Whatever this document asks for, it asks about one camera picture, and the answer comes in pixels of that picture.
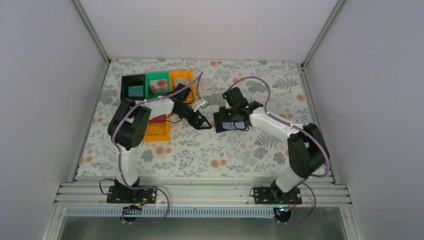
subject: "floral tablecloth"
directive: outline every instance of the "floral tablecloth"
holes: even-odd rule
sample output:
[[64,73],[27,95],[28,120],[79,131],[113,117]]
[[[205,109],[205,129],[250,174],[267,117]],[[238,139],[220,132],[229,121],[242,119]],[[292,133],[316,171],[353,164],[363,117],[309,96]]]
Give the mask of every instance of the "floral tablecloth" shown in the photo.
[[[293,121],[311,121],[296,64],[291,61],[116,58],[111,61],[78,176],[116,176],[118,154],[107,133],[120,104],[121,76],[191,69],[200,95],[209,102],[201,112],[214,125],[213,113],[225,106],[222,93],[236,80],[255,76],[271,86],[268,109]],[[266,87],[257,80],[238,84],[249,102],[264,103]],[[286,142],[257,128],[249,131],[195,130],[183,120],[171,123],[170,140],[143,142],[137,151],[137,169],[145,177],[274,177],[289,166]]]

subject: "pink object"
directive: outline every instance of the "pink object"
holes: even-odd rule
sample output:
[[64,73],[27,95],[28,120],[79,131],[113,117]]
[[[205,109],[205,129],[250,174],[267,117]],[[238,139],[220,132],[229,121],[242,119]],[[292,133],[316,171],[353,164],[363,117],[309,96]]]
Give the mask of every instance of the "pink object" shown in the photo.
[[148,82],[150,92],[153,94],[162,94],[168,92],[168,81],[166,79],[150,80]]

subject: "blue object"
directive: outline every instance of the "blue object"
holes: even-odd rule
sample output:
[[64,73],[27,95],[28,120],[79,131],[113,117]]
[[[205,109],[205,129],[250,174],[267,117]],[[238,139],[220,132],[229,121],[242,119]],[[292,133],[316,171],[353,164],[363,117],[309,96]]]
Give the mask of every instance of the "blue object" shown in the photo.
[[128,87],[128,97],[144,97],[145,89],[144,86],[129,86]]
[[245,129],[244,122],[223,122],[222,128],[226,130]]

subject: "plastic container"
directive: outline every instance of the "plastic container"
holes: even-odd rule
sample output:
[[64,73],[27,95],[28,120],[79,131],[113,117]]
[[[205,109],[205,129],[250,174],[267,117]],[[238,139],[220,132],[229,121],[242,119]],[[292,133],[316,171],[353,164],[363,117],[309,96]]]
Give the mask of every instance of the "plastic container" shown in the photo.
[[169,121],[147,124],[146,132],[144,133],[144,142],[169,141],[171,126]]
[[[169,72],[153,72],[145,74],[145,97],[146,99],[157,98],[166,93],[151,93],[149,89],[150,80],[166,79],[168,84],[168,90],[171,90],[172,84],[170,82]],[[144,133],[144,142],[156,142],[156,141],[169,141],[170,139],[171,126],[170,122],[165,121],[161,123],[148,123],[146,131]]]
[[122,76],[120,86],[120,100],[130,98],[134,101],[146,99],[146,76],[144,74]]
[[168,84],[168,90],[171,90],[171,82],[170,82],[170,74],[167,71],[164,72],[153,72],[153,73],[146,73],[145,74],[145,98],[146,99],[153,99],[157,98],[162,95],[166,95],[166,93],[151,93],[149,89],[149,82],[151,80],[158,80],[158,79],[166,79],[166,82]]
[[[182,70],[182,71],[170,71],[169,72],[169,83],[170,83],[170,90],[174,91],[173,87],[173,79],[179,79],[179,78],[189,78],[190,83],[193,82],[193,73],[191,70]],[[191,91],[193,92],[193,95],[190,93],[185,100],[184,103],[193,103],[196,99],[196,86],[195,84],[190,86]]]

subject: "white connector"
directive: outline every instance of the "white connector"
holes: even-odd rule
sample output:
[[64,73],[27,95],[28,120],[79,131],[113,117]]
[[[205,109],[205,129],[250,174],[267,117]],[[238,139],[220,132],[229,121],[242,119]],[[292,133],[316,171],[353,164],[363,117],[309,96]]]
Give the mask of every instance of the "white connector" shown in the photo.
[[193,103],[193,105],[191,105],[191,108],[193,109],[193,111],[196,112],[199,108],[204,109],[207,106],[209,106],[208,101],[204,100],[203,98],[200,98],[195,103]]

